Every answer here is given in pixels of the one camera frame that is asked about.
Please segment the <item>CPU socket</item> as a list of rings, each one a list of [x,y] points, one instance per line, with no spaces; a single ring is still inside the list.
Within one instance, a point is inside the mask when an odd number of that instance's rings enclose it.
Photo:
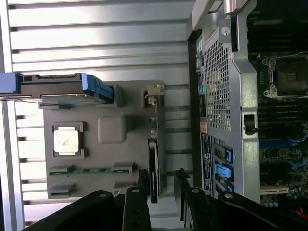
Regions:
[[[268,57],[262,64],[268,76],[263,96],[275,100],[308,98],[308,52]]]

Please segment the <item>green RAM stick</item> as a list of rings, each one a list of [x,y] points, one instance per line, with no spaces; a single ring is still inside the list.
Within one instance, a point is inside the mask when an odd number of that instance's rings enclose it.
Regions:
[[[50,175],[82,175],[82,174],[129,174],[129,170],[112,170],[111,168],[69,169],[64,172],[51,172]]]

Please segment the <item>hard disk with blue caddy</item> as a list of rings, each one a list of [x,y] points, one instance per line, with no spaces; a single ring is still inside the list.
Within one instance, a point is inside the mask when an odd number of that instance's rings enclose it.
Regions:
[[[114,87],[96,76],[23,75],[0,73],[0,100],[38,103],[47,106],[112,104]]]

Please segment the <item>silver CPU chip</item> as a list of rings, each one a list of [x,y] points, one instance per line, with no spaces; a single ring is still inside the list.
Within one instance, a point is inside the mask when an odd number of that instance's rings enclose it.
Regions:
[[[56,130],[54,132],[54,150],[58,153],[76,153],[79,150],[77,130]]]

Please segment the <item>open grey PC case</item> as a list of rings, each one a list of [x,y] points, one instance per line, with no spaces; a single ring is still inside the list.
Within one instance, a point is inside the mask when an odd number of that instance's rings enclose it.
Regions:
[[[196,0],[187,29],[194,184],[260,202],[252,53],[308,51],[308,0]]]

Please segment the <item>white expansion slot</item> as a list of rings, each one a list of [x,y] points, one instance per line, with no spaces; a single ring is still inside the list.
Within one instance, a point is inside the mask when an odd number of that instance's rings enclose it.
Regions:
[[[284,185],[261,186],[260,195],[288,194],[289,188]]]

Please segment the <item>grey plastic parts rack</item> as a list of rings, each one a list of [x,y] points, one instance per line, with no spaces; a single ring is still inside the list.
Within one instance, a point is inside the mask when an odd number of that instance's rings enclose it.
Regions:
[[[154,109],[146,99],[147,87],[159,80],[111,82],[112,104],[44,106],[47,193],[50,199],[83,197],[96,190],[118,193],[136,186],[140,170],[149,173],[150,118]],[[77,130],[79,150],[54,150],[56,130]],[[50,175],[69,169],[111,168],[129,174]]]

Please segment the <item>blue expansion slot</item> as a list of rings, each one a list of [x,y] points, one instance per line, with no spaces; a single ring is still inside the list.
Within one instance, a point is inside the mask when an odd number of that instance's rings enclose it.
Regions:
[[[268,147],[293,147],[300,144],[300,141],[283,140],[283,141],[262,141],[259,143],[260,148]]]

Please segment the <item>green motherboard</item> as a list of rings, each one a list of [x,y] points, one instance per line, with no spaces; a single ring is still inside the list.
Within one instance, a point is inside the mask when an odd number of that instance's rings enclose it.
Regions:
[[[268,76],[262,60],[297,53],[300,51],[252,53],[249,60],[257,72],[259,143],[301,142],[293,147],[259,148],[260,186],[284,185],[289,188],[288,194],[260,195],[260,202],[265,207],[301,209],[308,213],[308,98],[275,100],[263,96],[268,87]]]

